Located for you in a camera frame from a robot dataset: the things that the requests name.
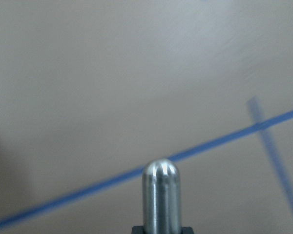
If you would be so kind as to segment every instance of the blue line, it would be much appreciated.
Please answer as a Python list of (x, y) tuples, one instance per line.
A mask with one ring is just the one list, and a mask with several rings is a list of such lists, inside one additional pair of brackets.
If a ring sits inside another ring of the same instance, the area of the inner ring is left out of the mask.
[[(242, 137), (246, 137), (246, 136), (253, 134), (261, 129), (272, 127), (274, 125), (277, 125), (277, 124), (282, 123), (284, 121), (290, 120), (292, 118), (293, 118), (293, 111), (290, 111), (285, 114), (282, 114), (282, 115), (273, 117), (271, 119), (268, 119), (266, 121), (263, 121), (261, 123), (254, 124), (252, 126), (244, 128), (242, 130), (232, 132), (228, 135), (221, 136), (221, 137), (216, 138), (214, 140), (205, 142), (203, 144), (195, 146), (195, 147), (188, 149), (186, 151), (172, 155), (168, 158), (174, 162), (181, 161), (186, 158), (195, 156), (199, 153), (202, 153), (204, 151), (211, 150), (211, 149), (218, 147), (220, 145), (229, 143), (231, 141), (240, 139)], [(76, 200), (81, 199), (83, 197), (96, 194), (96, 193), (103, 191), (105, 189), (108, 189), (112, 186), (117, 186), (125, 181), (128, 181), (130, 179), (133, 179), (135, 177), (140, 176), (142, 174), (142, 170), (143, 170), (143, 166), (139, 166), (135, 169), (132, 169), (131, 171), (119, 174), (119, 175), (112, 177), (110, 179), (103, 180), (99, 183), (95, 183), (95, 184), (92, 184), (86, 188), (80, 189), (78, 191), (72, 192), (67, 195), (63, 195), (63, 196), (58, 197), (54, 200), (51, 200), (46, 203), (32, 207), (28, 210), (19, 212), (17, 214), (10, 215), (10, 216), (5, 217), (3, 219), (0, 219), (0, 229), (8, 227), (12, 224), (19, 223), (19, 222), (24, 221), (26, 219), (32, 218), (33, 216), (40, 215), (45, 212), (49, 212), (53, 209), (59, 208), (60, 206), (66, 205), (70, 202), (76, 201)]]
[[(262, 120), (264, 119), (264, 115), (263, 112), (259, 106), (259, 103), (257, 101), (257, 99), (255, 97), (253, 97), (252, 99), (250, 99), (248, 101), (248, 107), (250, 110), (250, 113), (252, 115), (252, 118), (254, 120), (255, 123), (260, 123), (262, 122)], [(273, 122), (277, 122), (278, 119), (284, 119), (286, 116), (292, 116), (292, 115), (288, 115), (288, 114), (283, 114), (283, 118), (282, 117), (275, 117), (273, 118), (273, 121), (270, 121), (269, 124), (272, 124)], [(280, 180), (281, 186), (283, 188), (283, 191), (286, 195), (286, 198), (288, 200), (289, 206), (292, 210), (293, 213), (293, 185), (291, 183), (290, 177), (288, 176), (287, 170), (285, 168), (285, 165), (282, 161), (280, 152), (277, 148), (277, 145), (273, 139), (272, 134), (270, 133), (270, 131), (267, 129), (269, 126), (269, 124), (267, 125), (261, 125), (261, 129), (259, 131), (259, 135), (260, 138), (263, 142), (263, 145), (267, 151), (268, 157), (275, 169), (275, 172)]]

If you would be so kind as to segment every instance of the long blue line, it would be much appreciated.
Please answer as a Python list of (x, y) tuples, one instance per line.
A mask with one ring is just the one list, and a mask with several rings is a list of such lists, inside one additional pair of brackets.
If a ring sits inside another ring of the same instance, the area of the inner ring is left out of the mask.
[[(287, 121), (292, 118), (293, 118), (293, 111), (290, 111), (285, 114), (267, 119), (266, 121), (263, 121), (261, 123), (254, 124), (252, 126), (244, 128), (242, 130), (232, 132), (232, 133), (227, 134), (225, 136), (221, 136), (221, 137), (216, 138), (214, 140), (205, 142), (203, 144), (195, 146), (195, 147), (188, 149), (186, 151), (172, 155), (168, 158), (172, 161), (175, 161), (175, 162), (181, 161), (181, 160), (184, 160), (188, 157), (195, 156), (195, 155), (200, 154), (204, 151), (213, 149), (217, 146), (229, 143), (231, 141), (240, 139), (242, 137), (246, 137), (246, 136), (248, 136), (252, 133), (255, 133), (263, 128), (268, 128), (268, 127), (274, 126), (276, 124), (279, 124), (281, 122)], [(133, 170), (119, 174), (119, 175), (112, 177), (110, 179), (103, 180), (99, 183), (95, 183), (95, 184), (92, 184), (86, 188), (82, 188), (78, 191), (69, 193), (67, 195), (63, 195), (63, 196), (58, 197), (54, 200), (51, 200), (46, 203), (40, 204), (38, 206), (32, 207), (28, 210), (19, 212), (17, 214), (10, 215), (10, 216), (5, 217), (3, 219), (0, 219), (0, 229), (8, 227), (12, 224), (19, 223), (19, 222), (24, 221), (26, 219), (32, 218), (36, 215), (40, 215), (42, 213), (49, 212), (53, 209), (59, 208), (60, 206), (66, 205), (70, 202), (76, 201), (76, 200), (84, 198), (86, 196), (96, 194), (96, 193), (103, 191), (105, 189), (108, 189), (112, 186), (117, 186), (123, 182), (126, 182), (130, 179), (133, 179), (135, 177), (140, 176), (142, 174), (142, 170), (143, 170), (143, 166), (139, 166)]]
[[(248, 107), (251, 113), (251, 116), (254, 120), (255, 123), (260, 123), (264, 119), (263, 112), (259, 106), (259, 103), (255, 97), (250, 99), (248, 101)], [(290, 177), (287, 173), (286, 167), (282, 161), (282, 157), (280, 155), (280, 152), (277, 148), (277, 145), (273, 139), (272, 134), (270, 131), (267, 129), (268, 125), (262, 124), (260, 127), (259, 135), (260, 138), (263, 142), (263, 145), (266, 149), (266, 152), (268, 154), (268, 157), (271, 161), (272, 166), (274, 167), (274, 170), (278, 176), (278, 179), (280, 181), (280, 184), (283, 188), (283, 191), (285, 193), (285, 196), (288, 200), (290, 209), (292, 210), (293, 213), (293, 184), (291, 183)]]

